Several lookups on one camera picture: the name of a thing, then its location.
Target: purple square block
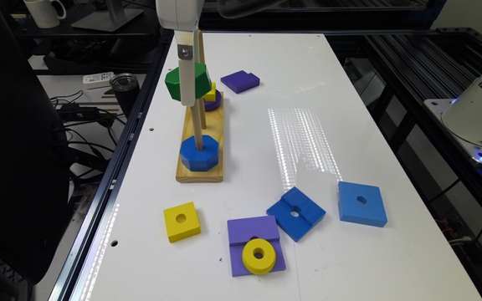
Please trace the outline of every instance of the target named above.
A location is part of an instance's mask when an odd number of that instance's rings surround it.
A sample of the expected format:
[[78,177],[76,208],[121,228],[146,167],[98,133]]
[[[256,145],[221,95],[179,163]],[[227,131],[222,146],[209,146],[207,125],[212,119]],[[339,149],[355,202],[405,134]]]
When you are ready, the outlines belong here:
[[285,270],[284,254],[280,246],[280,234],[274,216],[241,218],[228,221],[230,261],[232,276],[252,274],[243,264],[243,249],[252,237],[270,242],[276,252],[276,263],[271,272]]
[[259,78],[256,75],[247,74],[243,70],[224,76],[221,81],[236,94],[259,85]]

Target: yellow ring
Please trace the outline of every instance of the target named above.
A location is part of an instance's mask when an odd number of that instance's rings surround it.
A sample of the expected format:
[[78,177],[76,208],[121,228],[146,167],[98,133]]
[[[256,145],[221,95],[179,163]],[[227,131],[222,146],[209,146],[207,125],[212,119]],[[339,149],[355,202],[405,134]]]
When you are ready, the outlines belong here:
[[[262,255],[262,258],[257,258],[256,254]],[[274,247],[266,240],[255,238],[243,248],[243,264],[251,272],[257,275],[268,273],[276,263],[276,252]]]

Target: blue square block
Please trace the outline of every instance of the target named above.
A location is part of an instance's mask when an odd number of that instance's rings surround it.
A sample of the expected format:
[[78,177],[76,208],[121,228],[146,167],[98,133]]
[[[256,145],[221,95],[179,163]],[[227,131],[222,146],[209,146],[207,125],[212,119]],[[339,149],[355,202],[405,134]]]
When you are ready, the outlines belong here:
[[[297,212],[299,216],[293,216],[292,212]],[[276,223],[296,242],[323,219],[325,213],[297,187],[291,188],[280,201],[267,209],[267,214],[273,215]]]
[[340,220],[375,227],[386,225],[388,220],[378,187],[341,181],[338,189]]

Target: table surface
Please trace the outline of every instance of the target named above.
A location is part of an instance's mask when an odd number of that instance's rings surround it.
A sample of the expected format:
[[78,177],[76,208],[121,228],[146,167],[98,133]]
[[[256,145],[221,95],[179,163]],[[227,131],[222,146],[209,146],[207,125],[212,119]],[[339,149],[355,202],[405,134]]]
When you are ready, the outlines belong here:
[[[185,108],[161,84],[173,43],[72,299],[480,300],[323,35],[207,33],[204,45],[224,91],[224,181],[175,180]],[[220,82],[240,69],[260,86]],[[340,180],[379,186],[387,225],[341,222]],[[325,217],[298,243],[279,230],[284,271],[233,278],[227,220],[264,216],[293,185]],[[163,210],[190,201],[202,233],[169,243]]]

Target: mug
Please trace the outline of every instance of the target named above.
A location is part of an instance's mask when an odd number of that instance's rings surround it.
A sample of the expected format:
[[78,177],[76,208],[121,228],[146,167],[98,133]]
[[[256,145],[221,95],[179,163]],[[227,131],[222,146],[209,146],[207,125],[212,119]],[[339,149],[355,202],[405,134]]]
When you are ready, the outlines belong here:
[[[23,0],[23,2],[39,28],[54,28],[59,26],[59,20],[66,18],[66,9],[59,0]],[[62,16],[59,16],[52,6],[54,2],[63,8]]]

